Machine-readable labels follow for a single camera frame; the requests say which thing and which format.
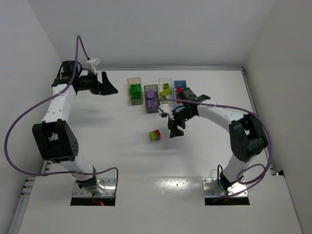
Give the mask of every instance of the metal base plate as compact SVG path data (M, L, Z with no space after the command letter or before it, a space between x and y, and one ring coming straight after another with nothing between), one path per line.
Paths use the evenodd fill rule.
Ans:
M95 197L100 198L114 198L116 188L116 178L100 178L105 182L105 191L102 195L96 195ZM79 188L77 183L74 184L73 198L92 198L92 194L85 189Z
M217 191L217 187L216 187L216 178L203 178L203 187L204 187L204 197L205 198L217 198L217 197L221 197L224 195L221 194L220 190ZM233 186L228 188L228 195L234 194L234 193L238 193L242 190L245 190L247 187L246 185L240 184L240 183L235 183ZM242 198L242 197L248 197L248 192L244 191L236 196L233 196L233 198Z

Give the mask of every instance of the table surface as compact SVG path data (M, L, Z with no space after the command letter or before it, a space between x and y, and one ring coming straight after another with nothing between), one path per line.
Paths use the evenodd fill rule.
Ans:
M141 77L142 85L172 78L185 79L198 96L252 110L241 71L109 71L107 76L119 93L102 97L79 92L69 125L86 161L98 171L118 167L116 206L70 206L71 175L38 177L20 234L301 233L282 176L267 173L249 191L249 206L205 206L201 179L216 176L218 164L227 165L232 155L229 134L195 117L186 122L185 136L170 139L166 118L129 103L127 78ZM149 132L156 129L161 140L151 142ZM265 154L253 163L265 164ZM51 167L60 170L59 165ZM255 168L245 178L260 171Z

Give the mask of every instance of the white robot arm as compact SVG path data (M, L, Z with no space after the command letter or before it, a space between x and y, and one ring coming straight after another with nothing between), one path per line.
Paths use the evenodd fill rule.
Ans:
M74 81L63 94L51 100L41 123L33 126L33 135L44 160L60 164L71 172L92 174L96 170L78 154L78 140L68 125L70 107L78 91L90 90L92 94L111 95L118 93L118 90L109 82L105 72L102 72L102 83L98 82L95 67L88 75L80 76L81 71L73 71L74 61L65 61L62 66L62 76L55 78L52 84L53 95L67 86L73 73L76 74ZM103 193L103 186L96 176L78 173L72 175L81 189L97 195Z
M184 103L184 107L167 114L168 128L171 130L170 138L183 136L183 131L178 127L185 129L185 122L194 116L207 118L230 134L233 155L220 174L221 188L216 189L227 191L237 182L237 175L246 170L252 159L268 146L260 122L251 115L244 115L231 109L199 105L199 103L216 105L216 102L206 95L197 97L190 88L181 91L179 99L195 101L198 104Z

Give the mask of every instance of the clear plastic bin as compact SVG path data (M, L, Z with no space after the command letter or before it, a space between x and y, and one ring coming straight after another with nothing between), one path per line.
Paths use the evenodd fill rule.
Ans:
M144 98L146 112L148 114L158 113L159 100L155 100L158 98L158 86L156 84L149 84L144 86Z
M170 78L161 78L158 80L158 95L160 98L163 98L161 93L167 89L166 85L168 85L168 89L170 93L167 94L164 98L174 98L173 87L172 87L172 79ZM170 106L174 105L172 101L160 101L160 104L169 104Z
M141 78L129 78L128 82L128 93L129 101L132 106L143 104L143 90L141 84Z
M178 90L184 90L187 88L187 85L186 85L186 80L174 80L174 94L175 94L175 98L177 98L177 93L178 93ZM175 106L174 108L177 108L178 106L183 106L183 103L178 103L175 101ZM182 110L184 107L180 107L180 108L177 108L175 111L180 111Z

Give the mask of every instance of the white wall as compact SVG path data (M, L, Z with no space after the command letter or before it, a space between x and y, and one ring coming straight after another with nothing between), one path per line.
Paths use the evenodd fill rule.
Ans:
M79 33L101 65L142 66L242 65L274 0L28 2L62 59Z
M312 1L277 0L245 69L305 233L311 233Z
M0 1L0 142L14 119L51 94L60 58L26 0ZM9 154L20 167L40 171L42 159L31 128L46 106L29 113L9 139ZM0 234L11 224L25 176L13 170L0 151Z

